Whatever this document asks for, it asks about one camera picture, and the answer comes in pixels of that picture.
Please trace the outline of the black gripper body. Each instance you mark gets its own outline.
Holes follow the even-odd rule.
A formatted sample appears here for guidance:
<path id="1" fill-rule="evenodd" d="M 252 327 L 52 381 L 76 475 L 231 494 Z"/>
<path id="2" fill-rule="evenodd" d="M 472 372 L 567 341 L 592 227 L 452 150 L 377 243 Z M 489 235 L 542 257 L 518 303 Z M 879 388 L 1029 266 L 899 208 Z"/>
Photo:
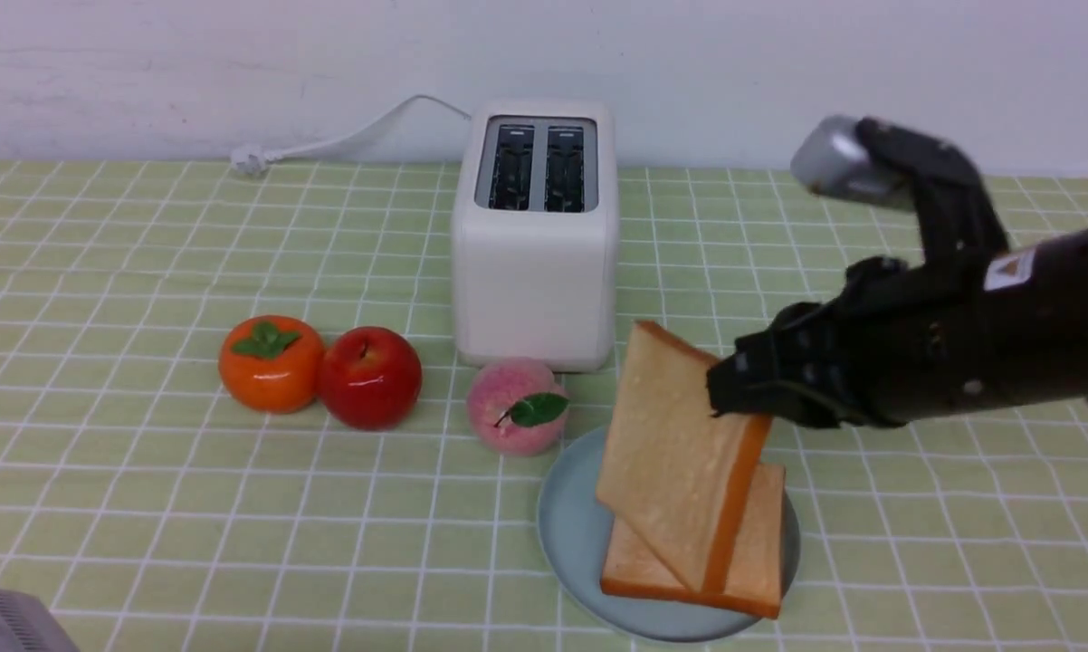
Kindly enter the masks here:
<path id="1" fill-rule="evenodd" d="M 987 265 L 986 256 L 850 265 L 833 300 L 794 302 L 764 331 L 735 339 L 733 354 L 707 371 L 713 413 L 829 429 L 989 411 Z"/>

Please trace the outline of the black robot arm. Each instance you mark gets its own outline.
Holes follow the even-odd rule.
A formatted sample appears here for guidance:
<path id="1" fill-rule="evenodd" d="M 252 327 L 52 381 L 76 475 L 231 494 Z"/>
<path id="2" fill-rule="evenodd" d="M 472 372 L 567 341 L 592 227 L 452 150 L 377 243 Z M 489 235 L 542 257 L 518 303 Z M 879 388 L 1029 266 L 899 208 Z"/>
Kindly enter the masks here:
<path id="1" fill-rule="evenodd" d="M 1088 398 L 1088 227 L 915 268 L 868 257 L 833 300 L 796 302 L 735 339 L 706 387 L 715 416 L 812 429 Z"/>

